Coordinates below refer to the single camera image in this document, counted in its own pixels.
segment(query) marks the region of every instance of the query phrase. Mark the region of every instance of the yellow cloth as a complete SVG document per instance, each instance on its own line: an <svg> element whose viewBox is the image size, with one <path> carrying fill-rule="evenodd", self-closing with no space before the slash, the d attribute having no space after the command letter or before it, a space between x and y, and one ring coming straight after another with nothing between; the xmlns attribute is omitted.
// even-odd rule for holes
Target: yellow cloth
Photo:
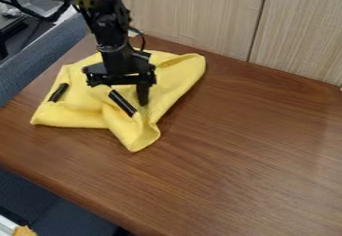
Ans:
<svg viewBox="0 0 342 236"><path fill-rule="evenodd" d="M37 236L33 231L27 226L19 226L15 228L12 236Z"/></svg>
<svg viewBox="0 0 342 236"><path fill-rule="evenodd" d="M156 125L165 112L204 74L205 59L197 54L174 55L152 53L150 63L156 65L157 85L150 90L148 106L141 107L132 85L113 86L138 112L131 118L108 94L112 88L86 84L82 68L102 61L97 53L72 65L62 67L51 91L31 119L33 125L56 127L108 128L131 152L137 152L160 137ZM69 89L59 102L48 102L62 83Z"/></svg>

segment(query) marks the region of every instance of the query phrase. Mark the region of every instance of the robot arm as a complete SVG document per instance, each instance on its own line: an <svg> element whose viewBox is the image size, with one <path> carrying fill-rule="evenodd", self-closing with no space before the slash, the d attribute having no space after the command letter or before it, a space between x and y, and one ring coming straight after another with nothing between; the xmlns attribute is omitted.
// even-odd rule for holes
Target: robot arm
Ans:
<svg viewBox="0 0 342 236"><path fill-rule="evenodd" d="M129 43L129 10L122 0L60 0L64 5L48 20L57 20L70 5L81 13L95 35L97 48L103 57L103 63L85 67L87 83L91 87L100 84L136 85L140 105L148 104L149 88L156 84L154 66L149 64L150 54L137 51ZM109 95L130 116L135 109L115 90Z"/></svg>

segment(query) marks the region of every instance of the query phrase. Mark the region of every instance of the blue chair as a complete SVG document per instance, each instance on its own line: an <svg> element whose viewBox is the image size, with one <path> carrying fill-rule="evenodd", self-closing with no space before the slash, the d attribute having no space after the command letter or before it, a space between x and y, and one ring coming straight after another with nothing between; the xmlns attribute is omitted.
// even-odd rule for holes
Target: blue chair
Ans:
<svg viewBox="0 0 342 236"><path fill-rule="evenodd" d="M0 64L0 107L79 42L85 32L82 16L75 15Z"/></svg>

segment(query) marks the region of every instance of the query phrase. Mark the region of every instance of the tabletop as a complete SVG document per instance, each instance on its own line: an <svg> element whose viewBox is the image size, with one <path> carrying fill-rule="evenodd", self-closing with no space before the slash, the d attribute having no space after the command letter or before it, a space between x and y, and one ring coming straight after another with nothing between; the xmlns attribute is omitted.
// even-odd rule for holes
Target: tabletop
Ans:
<svg viewBox="0 0 342 236"><path fill-rule="evenodd" d="M335 86L149 37L207 59L205 76L129 153L108 130L32 126L62 64L0 110L0 164L139 236L342 235L342 93Z"/></svg>

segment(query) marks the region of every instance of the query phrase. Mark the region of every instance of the beige wall panel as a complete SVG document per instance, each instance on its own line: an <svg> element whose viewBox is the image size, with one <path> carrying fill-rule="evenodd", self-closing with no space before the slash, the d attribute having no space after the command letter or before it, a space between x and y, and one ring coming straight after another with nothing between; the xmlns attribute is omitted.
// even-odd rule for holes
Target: beige wall panel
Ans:
<svg viewBox="0 0 342 236"><path fill-rule="evenodd" d="M246 60L262 0L125 0L146 34Z"/></svg>
<svg viewBox="0 0 342 236"><path fill-rule="evenodd" d="M251 62L342 84L342 0L266 0Z"/></svg>

